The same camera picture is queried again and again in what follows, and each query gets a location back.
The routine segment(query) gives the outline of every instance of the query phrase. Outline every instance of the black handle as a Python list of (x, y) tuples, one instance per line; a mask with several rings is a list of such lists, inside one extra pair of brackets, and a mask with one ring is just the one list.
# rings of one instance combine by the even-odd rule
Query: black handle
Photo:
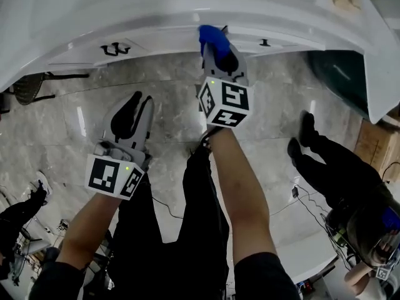
[(260, 46), (262, 46), (262, 47), (271, 47), (271, 45), (268, 44), (268, 39), (262, 39), (262, 43), (260, 43)]
[(101, 49), (103, 49), (104, 54), (106, 54), (107, 56), (116, 57), (120, 53), (121, 54), (128, 54), (129, 50), (131, 49), (130, 47), (126, 47), (125, 50), (121, 50), (119, 48), (119, 42), (113, 42), (111, 45), (115, 48), (115, 53), (108, 52), (108, 46), (101, 46), (100, 47)]

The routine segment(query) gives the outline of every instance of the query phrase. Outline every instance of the leg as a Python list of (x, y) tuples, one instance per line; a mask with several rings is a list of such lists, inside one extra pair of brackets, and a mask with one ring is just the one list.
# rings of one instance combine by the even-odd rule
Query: leg
[(0, 219), (9, 221), (16, 228), (22, 228), (38, 213), (46, 200), (47, 192), (42, 186), (36, 192), (31, 191), (31, 197), (25, 201), (8, 207), (0, 214)]
[(337, 180), (346, 187), (345, 191), (351, 194), (368, 191), (382, 183), (379, 173), (373, 167), (340, 144), (319, 135), (314, 129), (314, 116), (308, 112), (301, 116), (299, 140), (303, 146), (319, 154), (331, 169), (336, 170), (339, 175)]
[(296, 157), (294, 166), (304, 180), (325, 197), (329, 207), (334, 209), (339, 205), (341, 196), (333, 181), (336, 178), (334, 170), (306, 154)]
[(200, 147), (187, 161), (183, 179), (186, 208), (177, 242), (186, 263), (196, 255), (196, 277), (186, 278), (195, 281), (207, 277), (204, 285), (217, 292), (225, 288), (228, 276), (229, 225), (216, 197), (208, 156)]
[[(131, 200), (121, 203), (118, 219), (111, 246), (114, 254), (109, 265), (111, 279), (116, 285), (153, 280), (163, 240), (147, 174)], [(126, 277), (127, 266), (129, 277)]]
[(45, 202), (47, 192), (40, 186), (31, 193), (29, 200), (14, 204), (0, 214), (0, 252), (7, 258), (13, 258), (13, 248), (22, 227), (38, 213)]

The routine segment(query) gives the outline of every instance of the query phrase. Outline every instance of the forearm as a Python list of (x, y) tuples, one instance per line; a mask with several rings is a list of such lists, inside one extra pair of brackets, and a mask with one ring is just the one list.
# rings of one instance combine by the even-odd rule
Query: forearm
[(230, 129), (211, 137), (219, 184), (231, 221), (257, 218), (269, 224), (269, 209), (263, 189)]
[(367, 266), (363, 262), (360, 262), (359, 264), (355, 265), (348, 273), (346, 273), (344, 281), (348, 286), (354, 286), (371, 271), (371, 267)]
[(78, 269), (90, 263), (121, 201), (96, 193), (69, 225), (57, 261), (72, 264)]

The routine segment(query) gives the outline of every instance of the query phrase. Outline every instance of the black cable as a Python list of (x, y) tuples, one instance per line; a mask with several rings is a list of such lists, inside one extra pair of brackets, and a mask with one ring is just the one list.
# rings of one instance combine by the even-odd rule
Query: black cable
[(52, 234), (53, 236), (57, 236), (57, 237), (64, 237), (64, 236), (61, 235), (61, 234), (55, 234), (55, 233), (53, 233), (53, 232), (48, 232), (48, 231), (46, 230), (46, 227), (43, 226), (43, 225), (41, 224), (41, 222), (39, 221), (39, 219), (38, 219), (37, 216), (33, 216), (33, 219), (34, 219), (34, 220), (43, 228), (43, 230), (45, 230), (48, 234)]
[(202, 137), (201, 141), (200, 141), (200, 146), (207, 146), (209, 139), (215, 135), (216, 133), (218, 133), (219, 131), (225, 129), (224, 127), (215, 127), (214, 129), (210, 130), (208, 133), (206, 133), (206, 135), (204, 137)]
[(23, 262), (22, 262), (21, 270), (19, 271), (18, 276), (16, 276), (16, 277), (13, 279), (14, 283), (15, 283), (16, 281), (19, 280), (19, 277), (20, 277), (21, 274), (23, 273), (24, 266), (25, 266), (25, 262), (26, 262), (26, 260), (28, 259), (29, 248), (30, 248), (30, 247), (31, 247), (31, 240), (29, 239), (29, 243), (28, 243), (28, 245), (27, 245), (26, 255), (25, 255), (24, 260), (23, 260)]
[[(318, 192), (316, 191), (316, 192), (314, 192), (314, 193), (311, 193), (310, 194), (310, 196), (312, 196), (313, 194), (317, 194)], [(284, 208), (282, 208), (281, 210), (279, 210), (279, 211), (277, 211), (277, 212), (275, 212), (275, 213), (272, 213), (269, 217), (272, 217), (272, 216), (275, 216), (275, 215), (277, 215), (278, 213), (280, 213), (280, 212), (282, 212), (282, 211), (284, 211), (286, 208), (288, 208), (288, 207), (290, 207), (290, 206), (292, 206), (293, 204), (295, 204), (295, 203), (297, 203), (298, 201), (297, 200), (295, 200), (294, 202), (292, 202), (292, 203), (289, 203), (286, 207), (284, 207)]]
[(166, 203), (163, 203), (163, 202), (161, 202), (160, 200), (157, 200), (155, 197), (152, 197), (154, 200), (156, 200), (158, 203), (161, 203), (161, 204), (163, 204), (164, 206), (166, 206), (167, 208), (168, 208), (168, 211), (169, 211), (169, 214), (172, 216), (172, 217), (174, 217), (174, 218), (176, 218), (176, 219), (183, 219), (183, 217), (179, 217), (179, 216), (174, 216), (173, 214), (172, 214), (172, 212), (171, 212), (171, 209), (169, 208), (169, 206), (166, 204)]
[(340, 249), (340, 246), (338, 246), (338, 244), (336, 243), (336, 241), (332, 238), (331, 233), (323, 226), (321, 225), (321, 223), (319, 223), (317, 217), (310, 211), (310, 209), (308, 209), (308, 207), (299, 199), (299, 197), (297, 197), (297, 199), (300, 201), (300, 203), (306, 207), (307, 211), (310, 213), (310, 215), (312, 215), (315, 219), (315, 221), (317, 221), (318, 225), (323, 228), (323, 230), (326, 232), (326, 234), (328, 235), (329, 241), (332, 245), (332, 248), (336, 251), (336, 254), (342, 259), (344, 266), (346, 267), (347, 270), (349, 270), (349, 268), (346, 266), (346, 262), (345, 262), (345, 256), (343, 254), (342, 249)]
[(400, 162), (397, 162), (397, 161), (392, 162), (392, 163), (385, 169), (385, 171), (383, 171), (382, 181), (384, 181), (386, 171), (389, 170), (389, 169), (391, 168), (391, 166), (393, 166), (393, 165), (395, 165), (395, 164), (400, 165)]
[(319, 209), (321, 209), (322, 211), (324, 211), (324, 212), (326, 212), (326, 213), (329, 213), (329, 212), (327, 212), (323, 207), (321, 207), (320, 205), (318, 205), (317, 202), (316, 202), (315, 200), (312, 200), (312, 199), (310, 198), (310, 193), (309, 193), (307, 190), (305, 190), (303, 187), (299, 186), (298, 184), (295, 184), (295, 186), (298, 187), (298, 188), (300, 188), (300, 189), (302, 189), (304, 192), (306, 192), (306, 193), (308, 194), (308, 201), (312, 201), (312, 202), (315, 204), (316, 207), (318, 207)]
[[(26, 228), (27, 227), (29, 227), (29, 225), (31, 224), (31, 222), (32, 222), (32, 219), (33, 218), (31, 218), (31, 220), (29, 220), (29, 222), (27, 223), (27, 225), (25, 226), (25, 227), (22, 227), (28, 234), (29, 234), (29, 240), (31, 240), (31, 234), (28, 232), (28, 230), (26, 230)], [(22, 235), (22, 237), (20, 238), (20, 240), (18, 241), (18, 243), (19, 244), (21, 244), (21, 241), (23, 240), (23, 235)]]

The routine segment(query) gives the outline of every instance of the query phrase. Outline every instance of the gray tile floor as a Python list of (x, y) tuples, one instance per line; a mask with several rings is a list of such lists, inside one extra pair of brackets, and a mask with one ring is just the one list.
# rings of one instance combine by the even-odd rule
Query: gray tile floor
[[(290, 206), (293, 183), (307, 186), (286, 155), (289, 138), (296, 135), (303, 109), (316, 115), (316, 127), (333, 140), (353, 149), (361, 117), (331, 94), (313, 76), (304, 54), (291, 53), (249, 57), (250, 83), (255, 88), (254, 115), (235, 130), (254, 168), (271, 211), (271, 231), (276, 245), (284, 246), (319, 231), (315, 220), (299, 203)], [(154, 124), (147, 146), (154, 159), (149, 176), (153, 195), (182, 216), (185, 200), (181, 181), (188, 148), (204, 131), (194, 85), (202, 74), (198, 54), (168, 54), (115, 62), (90, 71), (89, 79), (46, 81), (40, 94), (55, 99), (22, 107), (12, 102), (12, 111), (0, 122), (0, 189), (16, 202), (23, 199), (35, 171), (42, 170), (54, 189), (50, 203), (37, 215), (54, 233), (60, 219), (72, 219), (93, 195), (83, 188), (86, 154), (101, 137), (107, 111), (137, 90), (150, 94), (156, 103)], [(82, 114), (84, 127), (79, 123)], [(213, 163), (213, 175), (218, 179)], [(313, 198), (327, 208), (323, 197)], [(312, 202), (304, 202), (315, 213)], [(155, 202), (164, 242), (174, 241), (181, 220)], [(29, 225), (33, 236), (53, 242), (36, 221)], [(232, 251), (228, 250), (229, 262)], [(233, 281), (233, 270), (229, 276)]]

